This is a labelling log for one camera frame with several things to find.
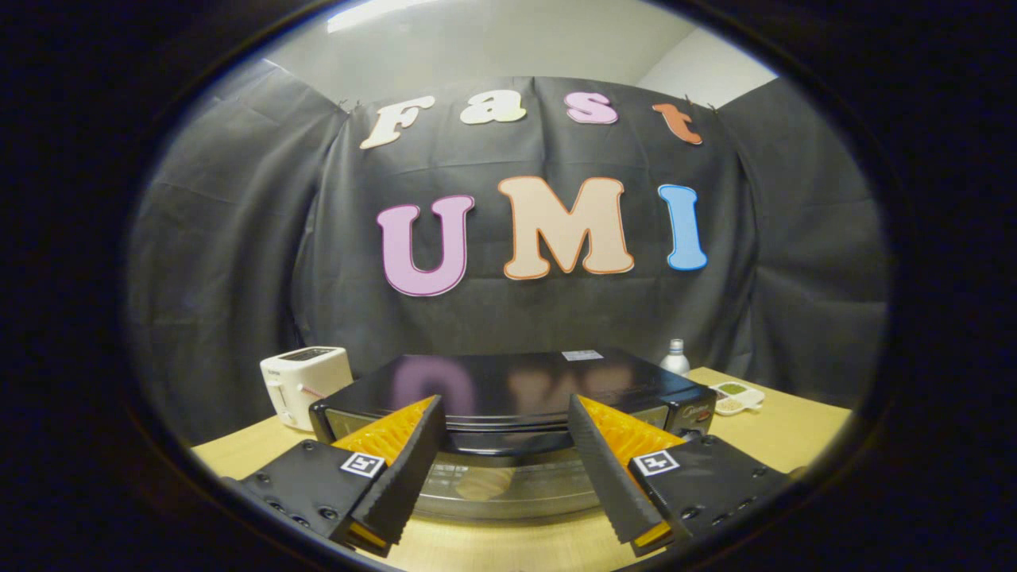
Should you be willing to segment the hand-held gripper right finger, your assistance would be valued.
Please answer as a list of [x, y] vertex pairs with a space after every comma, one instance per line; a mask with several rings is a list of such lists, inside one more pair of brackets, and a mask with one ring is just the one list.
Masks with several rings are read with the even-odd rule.
[[716, 544], [777, 502], [792, 479], [724, 439], [685, 439], [573, 395], [569, 432], [618, 542], [646, 556]]

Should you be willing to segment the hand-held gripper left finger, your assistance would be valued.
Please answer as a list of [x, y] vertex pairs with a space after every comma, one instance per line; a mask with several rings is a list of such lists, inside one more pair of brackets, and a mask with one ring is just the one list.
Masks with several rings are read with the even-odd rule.
[[333, 544], [388, 556], [446, 434], [433, 395], [331, 444], [305, 439], [240, 479], [245, 500]]

